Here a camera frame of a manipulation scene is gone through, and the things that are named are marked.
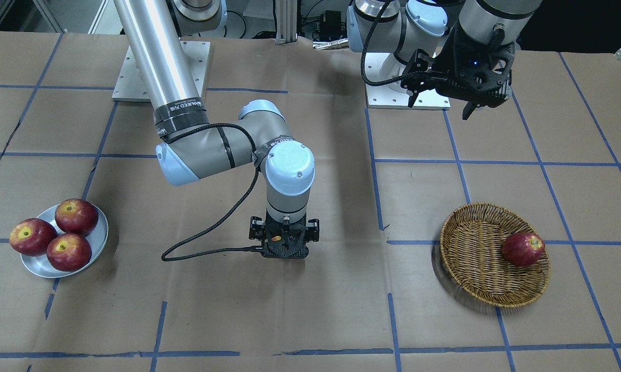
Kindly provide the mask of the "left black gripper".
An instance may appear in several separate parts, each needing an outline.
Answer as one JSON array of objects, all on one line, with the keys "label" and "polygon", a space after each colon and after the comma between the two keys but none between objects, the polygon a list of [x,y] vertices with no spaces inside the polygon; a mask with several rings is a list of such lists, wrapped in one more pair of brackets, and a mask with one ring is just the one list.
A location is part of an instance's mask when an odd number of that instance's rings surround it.
[{"label": "left black gripper", "polygon": [[477,108],[495,108],[509,99],[514,43],[504,44],[504,26],[495,24],[485,43],[473,40],[462,26],[451,31],[447,50],[430,57],[416,49],[402,73],[400,86],[409,95],[408,108],[414,108],[419,94],[434,90],[438,94],[466,101],[462,120],[469,120]]}]

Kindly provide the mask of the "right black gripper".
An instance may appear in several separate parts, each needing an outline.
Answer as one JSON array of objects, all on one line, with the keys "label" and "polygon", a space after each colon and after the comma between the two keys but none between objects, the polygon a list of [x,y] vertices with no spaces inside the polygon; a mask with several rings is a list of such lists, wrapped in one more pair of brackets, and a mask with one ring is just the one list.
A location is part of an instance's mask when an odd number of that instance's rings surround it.
[{"label": "right black gripper", "polygon": [[[282,236],[279,242],[270,242],[273,236]],[[250,247],[251,252],[259,252],[263,257],[282,259],[304,259],[308,256],[308,242],[318,242],[320,237],[319,219],[291,222],[288,217],[278,222],[267,216],[264,220],[253,216],[249,228],[249,239],[258,240],[260,245]]]}]

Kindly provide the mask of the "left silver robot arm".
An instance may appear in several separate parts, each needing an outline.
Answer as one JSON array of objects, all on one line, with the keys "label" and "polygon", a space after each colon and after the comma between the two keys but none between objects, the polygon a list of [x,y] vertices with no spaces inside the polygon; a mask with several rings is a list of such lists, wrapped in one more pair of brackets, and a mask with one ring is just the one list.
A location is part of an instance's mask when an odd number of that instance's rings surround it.
[{"label": "left silver robot arm", "polygon": [[352,1],[350,50],[361,55],[367,105],[448,109],[462,118],[511,96],[516,40],[540,1]]}]

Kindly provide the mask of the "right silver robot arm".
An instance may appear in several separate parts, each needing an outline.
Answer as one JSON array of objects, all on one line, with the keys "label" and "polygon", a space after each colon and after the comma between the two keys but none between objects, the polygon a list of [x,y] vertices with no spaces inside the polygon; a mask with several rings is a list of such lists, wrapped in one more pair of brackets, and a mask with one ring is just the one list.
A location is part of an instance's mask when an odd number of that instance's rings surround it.
[{"label": "right silver robot arm", "polygon": [[258,245],[244,247],[263,257],[303,259],[308,242],[320,237],[318,219],[306,218],[315,179],[315,156],[296,141],[274,103],[254,100],[238,120],[212,123],[192,64],[181,38],[223,26],[223,1],[116,1],[122,29],[146,85],[153,121],[161,140],[156,156],[169,183],[193,183],[251,164],[254,178],[266,182],[264,219],[251,217],[249,238]]}]

